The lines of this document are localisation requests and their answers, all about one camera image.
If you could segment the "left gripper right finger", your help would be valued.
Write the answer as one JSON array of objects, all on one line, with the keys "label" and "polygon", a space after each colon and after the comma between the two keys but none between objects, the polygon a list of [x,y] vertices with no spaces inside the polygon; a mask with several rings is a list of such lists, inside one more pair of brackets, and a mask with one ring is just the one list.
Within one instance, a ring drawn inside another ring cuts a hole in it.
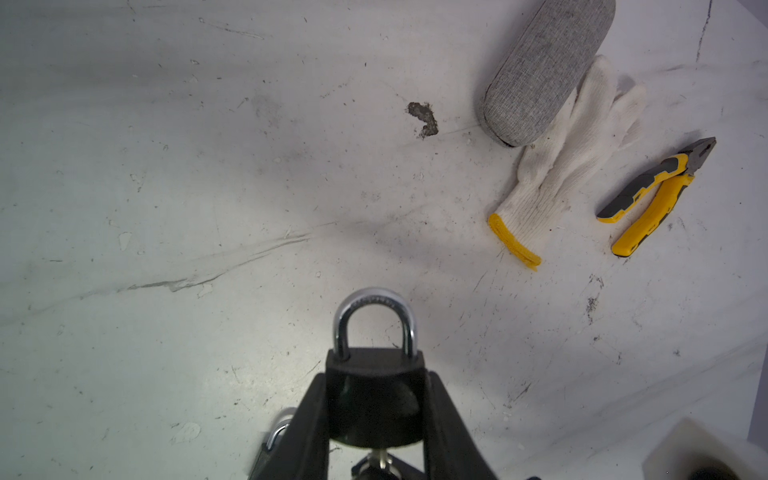
[{"label": "left gripper right finger", "polygon": [[497,478],[435,372],[426,377],[423,450],[428,479]]}]

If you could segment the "small silver key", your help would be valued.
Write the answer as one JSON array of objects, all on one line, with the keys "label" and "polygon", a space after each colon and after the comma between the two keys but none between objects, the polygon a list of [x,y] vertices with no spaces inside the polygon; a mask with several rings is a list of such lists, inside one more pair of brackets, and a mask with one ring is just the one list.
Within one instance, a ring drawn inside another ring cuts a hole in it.
[{"label": "small silver key", "polygon": [[352,480],[401,480],[402,474],[386,449],[371,450],[351,469]]}]

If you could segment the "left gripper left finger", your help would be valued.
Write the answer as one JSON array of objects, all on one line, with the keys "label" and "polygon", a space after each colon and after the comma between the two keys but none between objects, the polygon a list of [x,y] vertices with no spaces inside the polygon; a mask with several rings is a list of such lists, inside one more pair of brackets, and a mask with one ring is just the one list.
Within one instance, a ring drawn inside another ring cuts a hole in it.
[{"label": "left gripper left finger", "polygon": [[255,479],[327,479],[328,465],[326,375],[317,374]]}]

